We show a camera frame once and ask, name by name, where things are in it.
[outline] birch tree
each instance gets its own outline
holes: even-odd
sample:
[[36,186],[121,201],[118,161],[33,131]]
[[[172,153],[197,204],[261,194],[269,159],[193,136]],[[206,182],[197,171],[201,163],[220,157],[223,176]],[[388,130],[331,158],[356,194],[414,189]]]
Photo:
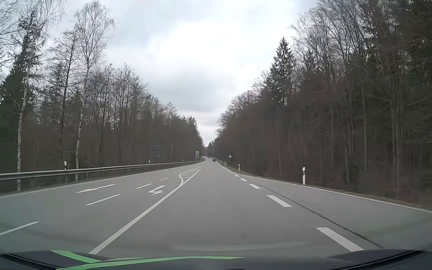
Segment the birch tree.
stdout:
[[81,99],[79,112],[79,126],[76,141],[76,169],[79,168],[81,128],[87,105],[88,78],[92,68],[99,64],[108,40],[108,31],[114,26],[107,8],[98,0],[86,3],[74,15],[76,35],[78,38],[77,50],[84,66],[82,74],[82,89],[77,94]]
[[[16,172],[21,172],[21,141],[23,129],[23,117],[26,109],[28,89],[29,89],[29,74],[32,71],[33,58],[36,50],[41,46],[40,39],[45,36],[49,24],[58,20],[63,15],[62,10],[63,0],[27,0],[22,6],[22,13],[30,15],[30,23],[33,27],[28,28],[28,39],[23,40],[22,46],[28,52],[26,60],[26,77],[24,80],[22,104],[18,119],[18,146],[17,146],[17,165]],[[17,189],[21,189],[21,180],[17,181]]]

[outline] green stripe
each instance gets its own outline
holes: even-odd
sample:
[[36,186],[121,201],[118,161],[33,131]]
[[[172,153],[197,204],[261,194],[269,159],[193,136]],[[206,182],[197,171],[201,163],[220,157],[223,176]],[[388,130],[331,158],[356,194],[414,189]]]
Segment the green stripe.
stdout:
[[123,261],[123,260],[137,260],[137,259],[144,259],[148,257],[129,257],[129,258],[116,258],[116,259],[109,259],[105,261]]
[[52,252],[59,254],[61,256],[64,257],[68,257],[74,260],[78,260],[78,261],[83,261],[83,262],[87,262],[87,263],[95,263],[95,262],[100,262],[101,260],[97,260],[97,259],[93,259],[93,258],[88,258],[85,256],[81,256],[81,255],[77,255],[71,251],[66,251],[66,250],[51,250]]
[[182,260],[182,259],[231,260],[231,259],[240,259],[240,258],[244,258],[244,257],[225,257],[225,256],[224,257],[221,257],[221,256],[166,257],[166,258],[153,258],[153,259],[140,259],[140,260],[112,261],[112,262],[83,264],[83,265],[67,267],[67,268],[58,268],[56,270],[86,270],[86,269],[101,268],[101,267],[122,266],[122,265],[147,263],[147,262],[157,262],[157,261],[174,261],[174,260]]

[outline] sky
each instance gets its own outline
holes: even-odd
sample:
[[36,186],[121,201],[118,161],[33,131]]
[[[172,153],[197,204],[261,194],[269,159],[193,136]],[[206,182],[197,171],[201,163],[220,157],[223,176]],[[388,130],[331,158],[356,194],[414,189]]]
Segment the sky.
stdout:
[[[86,0],[68,0],[69,28]],[[268,70],[289,25],[315,0],[100,0],[115,27],[105,50],[113,66],[128,64],[149,91],[193,116],[207,145],[231,99]]]

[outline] lane marking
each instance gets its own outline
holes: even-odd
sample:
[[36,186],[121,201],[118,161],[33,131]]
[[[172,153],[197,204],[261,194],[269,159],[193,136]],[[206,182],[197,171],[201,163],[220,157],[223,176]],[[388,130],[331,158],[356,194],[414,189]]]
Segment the lane marking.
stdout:
[[148,191],[148,192],[149,192],[149,193],[152,193],[151,196],[153,196],[153,195],[155,195],[155,194],[163,193],[163,191],[160,190],[160,188],[163,188],[163,187],[166,187],[166,186],[165,186],[165,185],[160,185],[159,187],[156,187],[156,188],[154,188],[154,189],[152,189],[152,190],[150,190],[150,191]]
[[87,192],[87,191],[94,191],[94,190],[98,190],[98,189],[103,188],[103,187],[111,187],[111,186],[116,186],[116,184],[112,183],[112,184],[107,184],[107,185],[100,186],[100,187],[88,188],[88,189],[85,189],[85,190],[78,191],[76,193],[82,193],[82,192]]
[[151,185],[151,183],[149,183],[149,184],[145,184],[145,185],[143,185],[143,186],[141,186],[141,187],[136,187],[136,189],[139,189],[139,188],[142,188],[142,187],[147,187],[147,186],[149,186],[149,185]]
[[88,203],[87,205],[93,205],[93,204],[95,204],[95,203],[99,203],[99,202],[102,202],[102,201],[105,201],[105,200],[108,200],[108,199],[114,198],[114,197],[119,196],[119,195],[120,195],[120,194],[112,195],[111,197],[107,197],[107,198],[104,198],[104,199],[99,200],[99,201],[95,201],[95,202],[92,202],[92,203]]
[[274,196],[274,195],[266,195],[269,198],[271,198],[273,201],[277,202],[278,204],[282,205],[283,207],[292,207],[291,205],[287,204],[285,201],[281,200],[280,198]]
[[112,236],[107,238],[104,242],[100,243],[97,247],[95,247],[93,250],[89,252],[89,254],[98,254],[99,251],[103,250],[105,247],[107,247],[111,242],[116,240],[120,235],[122,235],[125,231],[127,231],[131,226],[135,225],[136,222],[138,222],[140,219],[142,219],[144,216],[146,216],[149,212],[151,212],[156,206],[160,205],[164,200],[166,200],[171,194],[173,194],[176,190],[178,190],[180,187],[182,187],[184,184],[186,184],[188,181],[191,180],[196,174],[198,174],[201,171],[199,169],[197,172],[193,174],[193,176],[189,177],[186,181],[183,181],[183,178],[181,177],[182,173],[179,175],[179,178],[181,179],[181,183],[173,190],[171,190],[168,194],[166,194],[164,197],[162,197],[159,201],[157,201],[155,204],[150,206],[148,209],[146,209],[144,212],[142,212],[139,216],[131,220],[128,224],[124,225],[121,229],[119,229],[117,232],[115,232]]
[[351,252],[364,250],[359,245],[357,245],[357,244],[351,242],[350,240],[344,238],[343,236],[341,236],[339,233],[335,232],[334,230],[331,230],[327,227],[319,227],[316,229],[318,229],[321,233],[327,235],[329,238],[333,239],[336,243],[342,245],[345,249],[347,249]]
[[3,236],[3,235],[5,235],[5,234],[8,234],[8,233],[11,233],[11,232],[14,232],[14,231],[17,231],[17,230],[19,230],[19,229],[23,229],[23,228],[25,228],[25,227],[27,227],[27,226],[31,226],[31,225],[33,225],[33,224],[37,224],[37,223],[39,223],[39,221],[33,221],[33,222],[31,222],[31,223],[24,224],[24,225],[22,225],[22,226],[19,226],[19,227],[14,228],[14,229],[10,229],[10,230],[6,230],[6,231],[3,231],[3,232],[0,232],[0,236]]
[[9,195],[0,195],[0,199],[8,198],[8,197],[13,197],[13,196],[19,196],[19,195],[30,194],[30,193],[35,193],[35,192],[47,191],[47,190],[52,190],[52,189],[58,189],[58,188],[63,188],[63,187],[72,187],[72,186],[84,185],[84,184],[89,184],[89,183],[96,183],[96,182],[99,182],[99,181],[114,180],[114,179],[123,178],[123,177],[131,177],[131,176],[136,176],[136,175],[145,175],[145,174],[150,174],[150,173],[154,173],[154,172],[160,172],[160,171],[165,171],[165,170],[178,169],[178,168],[182,168],[182,167],[183,166],[181,166],[181,167],[175,167],[175,168],[159,169],[159,170],[153,170],[153,171],[146,171],[146,172],[141,172],[141,173],[124,175],[124,176],[116,176],[116,177],[99,179],[99,180],[85,181],[85,182],[81,182],[81,183],[72,183],[72,184],[66,184],[66,185],[61,185],[61,186],[42,188],[42,189],[38,189],[38,190],[25,191],[25,192],[20,192],[20,193],[15,193],[15,194],[9,194]]
[[[226,169],[223,165],[220,164],[220,166],[223,167],[223,169],[225,169],[226,171],[228,171],[230,173],[233,173],[229,169]],[[326,190],[326,189],[312,187],[312,186],[306,186],[306,185],[297,184],[297,183],[282,182],[282,181],[278,181],[278,180],[266,179],[266,178],[261,178],[261,177],[257,177],[257,176],[251,176],[251,175],[245,175],[245,176],[256,178],[256,179],[261,179],[261,180],[278,182],[278,183],[282,183],[282,184],[288,184],[288,185],[298,186],[298,187],[312,188],[312,189],[321,190],[321,191],[325,191],[325,192],[331,192],[331,193],[336,193],[336,194],[340,194],[340,195],[345,195],[345,196],[355,197],[355,198],[359,198],[359,199],[369,200],[369,201],[373,201],[373,202],[380,202],[380,203],[385,203],[385,204],[389,204],[389,205],[400,206],[400,207],[409,208],[409,209],[412,209],[412,210],[418,210],[418,211],[422,211],[422,212],[426,212],[426,213],[431,213],[432,214],[432,211],[430,211],[430,210],[416,208],[416,207],[411,207],[411,206],[407,206],[407,205],[390,203],[390,202],[386,202],[386,201],[381,201],[381,200],[376,200],[376,199],[370,199],[370,198],[366,198],[366,197],[361,197],[361,196],[356,196],[356,195],[351,195],[351,194],[336,192],[336,191],[332,191],[332,190]]]

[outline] tree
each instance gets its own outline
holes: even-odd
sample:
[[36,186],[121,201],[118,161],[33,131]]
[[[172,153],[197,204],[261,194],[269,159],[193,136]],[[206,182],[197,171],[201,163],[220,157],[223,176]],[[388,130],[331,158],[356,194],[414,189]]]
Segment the tree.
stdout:
[[50,51],[52,77],[49,79],[53,87],[59,89],[61,95],[61,107],[59,109],[59,164],[63,166],[63,134],[66,116],[66,100],[69,91],[74,91],[79,76],[78,70],[82,66],[81,55],[77,51],[78,32],[75,28],[63,32],[62,37],[56,41]]
[[81,140],[81,128],[84,118],[84,110],[87,104],[88,79],[91,68],[97,65],[107,45],[107,32],[114,25],[109,12],[98,0],[86,3],[76,12],[75,29],[78,38],[77,50],[85,67],[82,93],[78,93],[82,101],[79,113],[79,127],[76,143],[76,169],[79,168],[79,148]]

